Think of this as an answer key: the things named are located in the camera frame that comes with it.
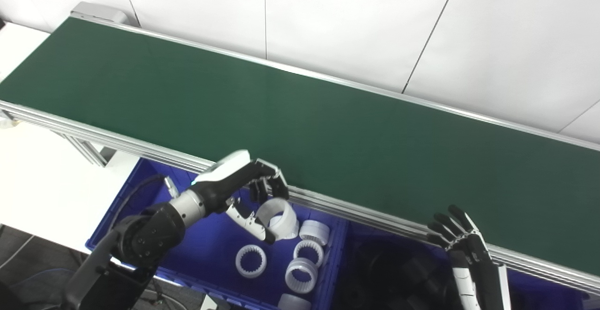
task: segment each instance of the white cylindrical part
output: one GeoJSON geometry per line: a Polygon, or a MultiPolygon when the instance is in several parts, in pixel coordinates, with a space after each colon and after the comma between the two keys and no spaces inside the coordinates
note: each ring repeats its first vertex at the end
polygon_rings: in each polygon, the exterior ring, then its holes
{"type": "Polygon", "coordinates": [[[256,211],[256,218],[261,220],[264,225],[268,225],[273,216],[276,216],[280,212],[283,214],[281,214],[279,221],[268,227],[273,235],[275,235],[276,241],[285,238],[293,231],[297,220],[296,212],[294,212],[292,206],[285,199],[280,197],[267,200],[256,211]]]}
{"type": "Polygon", "coordinates": [[[300,297],[283,294],[277,303],[277,308],[281,310],[310,310],[310,302],[300,297]]]}
{"type": "Polygon", "coordinates": [[[323,248],[320,244],[316,243],[313,240],[302,240],[298,244],[296,244],[296,248],[294,248],[294,258],[298,258],[298,253],[302,248],[311,248],[317,253],[317,262],[313,262],[317,268],[321,267],[323,264],[323,248]]]}
{"type": "MultiPolygon", "coordinates": [[[[269,226],[276,224],[277,222],[279,222],[280,219],[281,219],[281,215],[273,216],[273,218],[269,222],[269,226]]],[[[296,225],[294,225],[294,229],[292,230],[291,233],[289,233],[288,236],[283,237],[282,240],[295,239],[296,236],[298,236],[299,231],[300,231],[300,221],[298,221],[298,219],[296,219],[296,225]]]]}
{"type": "Polygon", "coordinates": [[[289,263],[285,271],[285,284],[295,293],[306,294],[315,288],[318,276],[317,266],[308,258],[295,258],[289,263]],[[293,275],[294,270],[307,273],[310,276],[310,280],[307,282],[297,280],[293,275]]]}
{"type": "Polygon", "coordinates": [[[266,255],[261,247],[254,244],[248,244],[247,246],[243,246],[235,256],[235,267],[238,269],[240,275],[244,276],[245,278],[257,278],[264,272],[264,269],[266,269],[266,255]],[[242,267],[242,257],[249,252],[256,252],[261,255],[261,265],[252,271],[248,271],[242,267]]]}
{"type": "Polygon", "coordinates": [[[330,227],[315,220],[306,220],[300,227],[300,238],[325,246],[330,240],[330,227]]]}

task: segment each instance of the blue plastic bin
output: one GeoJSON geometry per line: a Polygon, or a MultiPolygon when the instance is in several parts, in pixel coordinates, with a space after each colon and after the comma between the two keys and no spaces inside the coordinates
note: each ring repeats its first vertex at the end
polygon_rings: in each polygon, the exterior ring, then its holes
{"type": "MultiPolygon", "coordinates": [[[[340,274],[352,269],[353,255],[360,245],[367,241],[391,242],[412,252],[428,250],[441,265],[450,268],[446,253],[436,246],[429,246],[414,240],[394,235],[362,224],[349,222],[345,250],[340,262],[340,274]]],[[[527,274],[508,270],[510,296],[513,310],[583,310],[585,293],[560,284],[535,278],[527,274]]]]}
{"type": "MultiPolygon", "coordinates": [[[[106,234],[116,210],[129,192],[145,178],[158,173],[170,176],[180,191],[187,188],[195,178],[193,173],[146,159],[140,160],[86,243],[87,248],[95,248],[106,234]]],[[[247,191],[240,190],[238,195],[251,205],[247,191]]],[[[118,219],[138,214],[149,205],[169,199],[171,197],[163,184],[146,186],[123,208],[118,219]]],[[[348,222],[306,207],[293,205],[293,208],[300,222],[311,219],[330,227],[330,242],[324,248],[325,261],[319,268],[317,285],[311,293],[298,295],[310,301],[313,310],[327,310],[333,297],[333,280],[338,274],[348,222]]],[[[184,241],[165,257],[157,276],[251,310],[274,310],[283,293],[293,295],[285,284],[285,269],[292,260],[294,247],[299,241],[300,238],[296,237],[268,245],[244,231],[225,214],[212,214],[187,229],[184,241]],[[234,263],[238,250],[246,244],[257,244],[267,257],[266,270],[252,280],[240,276],[234,263]]]]}

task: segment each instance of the robot finger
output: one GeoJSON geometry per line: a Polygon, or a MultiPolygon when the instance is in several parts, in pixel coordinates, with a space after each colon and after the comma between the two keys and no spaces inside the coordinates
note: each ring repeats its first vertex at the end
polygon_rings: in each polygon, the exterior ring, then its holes
{"type": "Polygon", "coordinates": [[[433,215],[433,218],[440,222],[442,225],[446,226],[448,230],[450,230],[454,236],[460,236],[465,233],[465,230],[450,216],[446,214],[441,214],[441,212],[436,212],[433,215]]]}
{"type": "Polygon", "coordinates": [[[259,187],[257,182],[251,182],[248,185],[249,189],[250,189],[250,201],[252,202],[258,202],[259,201],[259,187]]]}
{"type": "Polygon", "coordinates": [[[427,241],[429,243],[435,244],[437,246],[441,246],[444,249],[446,249],[448,246],[450,246],[450,242],[446,241],[439,234],[427,234],[427,241]]]}
{"type": "Polygon", "coordinates": [[[262,179],[255,183],[258,188],[258,195],[257,195],[258,203],[263,204],[266,202],[267,197],[269,197],[269,194],[266,191],[266,182],[264,181],[264,179],[262,179]]]}
{"type": "Polygon", "coordinates": [[[452,216],[454,216],[454,218],[456,218],[456,220],[460,222],[460,225],[467,233],[473,230],[478,230],[477,226],[473,223],[473,220],[471,220],[469,215],[461,208],[458,208],[456,205],[450,205],[450,207],[448,207],[448,211],[450,214],[452,214],[452,216]]]}
{"type": "Polygon", "coordinates": [[[456,236],[443,224],[433,221],[427,224],[427,227],[436,233],[444,236],[444,239],[448,242],[452,242],[456,239],[456,236]]]}
{"type": "Polygon", "coordinates": [[[261,177],[274,177],[280,172],[279,167],[263,159],[256,159],[255,166],[258,167],[261,177]]]}
{"type": "Polygon", "coordinates": [[[290,198],[287,182],[285,182],[283,174],[280,174],[277,178],[270,178],[267,182],[273,197],[281,197],[286,200],[290,198]]]}

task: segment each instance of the floor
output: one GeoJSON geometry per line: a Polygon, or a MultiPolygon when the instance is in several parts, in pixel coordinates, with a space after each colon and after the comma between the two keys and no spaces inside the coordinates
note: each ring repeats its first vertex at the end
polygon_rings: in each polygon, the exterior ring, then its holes
{"type": "MultiPolygon", "coordinates": [[[[12,227],[2,227],[0,265],[30,238],[31,235],[28,233],[12,227]]],[[[42,310],[60,303],[62,288],[79,267],[81,258],[85,259],[85,255],[80,252],[33,237],[15,258],[4,267],[0,267],[0,283],[6,284],[23,303],[27,303],[29,310],[42,310]]],[[[168,300],[167,303],[157,305],[139,300],[134,307],[135,310],[199,310],[201,308],[204,294],[162,281],[158,281],[158,285],[165,295],[176,299],[186,308],[168,300]]],[[[156,295],[146,292],[143,298],[155,299],[156,295]]]]}

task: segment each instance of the black cable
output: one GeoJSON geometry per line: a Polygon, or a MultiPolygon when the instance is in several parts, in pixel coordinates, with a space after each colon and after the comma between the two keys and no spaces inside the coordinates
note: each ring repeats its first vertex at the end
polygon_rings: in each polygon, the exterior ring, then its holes
{"type": "Polygon", "coordinates": [[[156,291],[156,301],[165,300],[165,304],[169,310],[173,310],[169,302],[167,302],[165,295],[163,295],[163,288],[156,282],[156,278],[152,278],[152,285],[154,285],[154,290],[156,291]]]}
{"type": "Polygon", "coordinates": [[[125,197],[125,199],[123,199],[123,202],[120,204],[118,210],[114,213],[114,216],[111,220],[111,224],[109,225],[109,229],[107,230],[107,233],[112,230],[112,228],[114,227],[114,223],[116,222],[118,216],[120,215],[120,212],[122,212],[123,208],[127,205],[127,203],[129,203],[129,200],[131,199],[131,197],[135,193],[137,193],[138,190],[140,190],[141,188],[144,188],[145,186],[148,186],[148,184],[151,184],[155,181],[161,181],[164,179],[165,179],[165,176],[163,174],[155,174],[149,178],[146,178],[146,180],[143,180],[135,188],[133,188],[131,193],[129,193],[129,195],[127,195],[125,197]]]}
{"type": "MultiPolygon", "coordinates": [[[[153,294],[156,294],[156,291],[154,291],[154,290],[152,290],[152,289],[145,289],[144,291],[146,291],[146,292],[148,292],[148,293],[153,293],[153,294]]],[[[186,306],[185,306],[183,303],[181,303],[180,301],[177,301],[177,299],[175,299],[175,298],[173,298],[173,297],[171,297],[171,296],[169,296],[169,295],[166,295],[166,294],[163,294],[163,296],[162,296],[162,297],[164,297],[164,298],[165,298],[165,302],[164,302],[164,304],[166,304],[166,305],[167,305],[167,307],[169,307],[170,309],[171,309],[171,305],[169,305],[169,303],[168,303],[167,301],[171,301],[171,302],[173,302],[173,303],[177,304],[177,305],[178,305],[178,307],[182,308],[183,310],[188,310],[188,308],[187,308],[187,307],[186,307],[186,306]]]]}

